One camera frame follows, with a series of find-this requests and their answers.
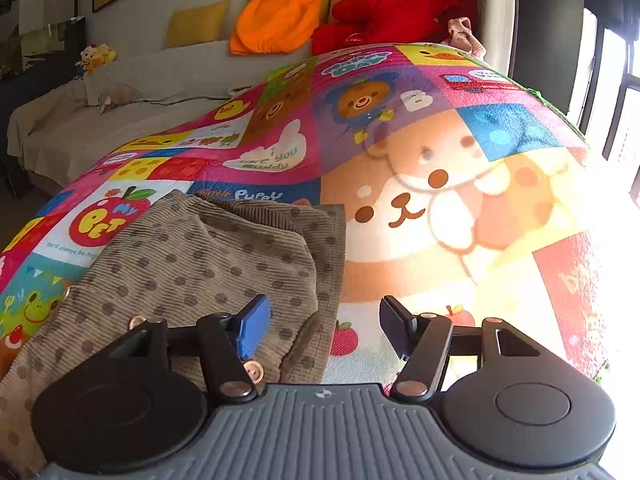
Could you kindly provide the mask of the brown corduroy dotted dress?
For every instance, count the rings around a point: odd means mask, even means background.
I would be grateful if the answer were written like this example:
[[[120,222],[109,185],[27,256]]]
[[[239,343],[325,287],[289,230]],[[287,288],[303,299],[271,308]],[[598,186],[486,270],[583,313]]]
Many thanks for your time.
[[[118,233],[17,356],[1,382],[1,457],[44,464],[36,396],[126,332],[135,316],[170,326],[270,301],[257,350],[267,382],[318,382],[326,369],[345,257],[340,205],[294,206],[167,194]]]

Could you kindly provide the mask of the colourful cartoon play mat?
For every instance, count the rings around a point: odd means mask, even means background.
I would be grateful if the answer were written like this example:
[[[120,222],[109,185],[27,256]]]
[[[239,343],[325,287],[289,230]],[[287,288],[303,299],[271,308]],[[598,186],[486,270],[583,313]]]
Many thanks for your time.
[[[113,238],[174,191],[344,208],[325,382],[397,376],[386,295],[462,326],[504,318],[589,377],[608,362],[608,192],[585,143],[459,51],[381,44],[279,70],[54,196],[1,255],[1,379]]]

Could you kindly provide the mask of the beige small plush animal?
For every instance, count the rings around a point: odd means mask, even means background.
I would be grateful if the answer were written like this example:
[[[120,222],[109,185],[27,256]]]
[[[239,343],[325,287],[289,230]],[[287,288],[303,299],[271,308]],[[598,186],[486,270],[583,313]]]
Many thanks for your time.
[[[130,86],[117,86],[105,90],[99,97],[100,113],[109,112],[114,107],[137,101],[139,92]]]

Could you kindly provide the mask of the beige covered sofa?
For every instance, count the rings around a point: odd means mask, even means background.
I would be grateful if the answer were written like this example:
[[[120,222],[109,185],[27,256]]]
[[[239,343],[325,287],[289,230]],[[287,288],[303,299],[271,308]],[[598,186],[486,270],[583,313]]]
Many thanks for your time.
[[[52,194],[116,148],[198,118],[309,55],[304,44],[291,54],[237,56],[214,41],[122,58],[17,107],[6,152]]]

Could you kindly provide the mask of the pink small plush toy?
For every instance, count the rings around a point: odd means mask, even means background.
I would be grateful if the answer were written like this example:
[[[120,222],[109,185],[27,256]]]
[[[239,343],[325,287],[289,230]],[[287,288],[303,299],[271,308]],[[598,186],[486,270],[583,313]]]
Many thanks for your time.
[[[442,42],[443,44],[481,60],[485,57],[486,49],[480,40],[474,36],[469,18],[453,18],[448,21],[447,28],[449,37]]]

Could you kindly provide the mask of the yellow square cushion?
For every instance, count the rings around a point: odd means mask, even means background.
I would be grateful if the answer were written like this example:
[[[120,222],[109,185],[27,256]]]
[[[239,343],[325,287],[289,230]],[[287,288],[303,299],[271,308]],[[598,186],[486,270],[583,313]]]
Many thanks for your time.
[[[207,6],[192,6],[175,11],[168,23],[164,48],[180,48],[219,40],[224,31],[230,3],[231,0],[220,0]]]

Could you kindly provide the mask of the orange pumpkin plush cushion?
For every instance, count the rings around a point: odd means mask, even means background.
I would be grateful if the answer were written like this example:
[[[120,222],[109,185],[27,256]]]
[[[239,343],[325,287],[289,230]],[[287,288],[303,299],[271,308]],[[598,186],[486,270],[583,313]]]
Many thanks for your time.
[[[324,0],[248,0],[233,25],[232,55],[290,54],[323,20]]]

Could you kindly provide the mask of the small colourful doll toy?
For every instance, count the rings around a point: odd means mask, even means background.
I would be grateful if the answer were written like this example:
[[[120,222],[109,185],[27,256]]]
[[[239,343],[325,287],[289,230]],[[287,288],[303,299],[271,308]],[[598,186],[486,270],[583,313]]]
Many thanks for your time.
[[[80,52],[80,60],[76,63],[84,73],[93,74],[99,67],[115,61],[117,52],[107,44],[89,44]]]

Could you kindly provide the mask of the red plush toy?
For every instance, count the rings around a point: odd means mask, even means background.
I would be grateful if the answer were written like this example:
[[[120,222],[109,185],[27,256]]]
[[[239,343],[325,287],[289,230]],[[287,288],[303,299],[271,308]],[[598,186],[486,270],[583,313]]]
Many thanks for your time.
[[[450,37],[449,21],[477,20],[477,0],[340,0],[330,12],[311,36],[313,55],[386,42],[438,44]]]

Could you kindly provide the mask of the black glass cabinet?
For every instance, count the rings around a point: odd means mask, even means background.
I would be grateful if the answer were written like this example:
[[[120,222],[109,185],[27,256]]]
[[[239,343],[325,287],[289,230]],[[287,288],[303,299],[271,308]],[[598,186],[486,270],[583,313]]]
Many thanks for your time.
[[[3,0],[1,14],[9,14],[24,1]],[[2,112],[8,114],[72,79],[85,45],[86,20],[79,14],[79,0],[73,0],[73,11],[64,21],[47,22],[28,32],[15,27],[1,41]]]

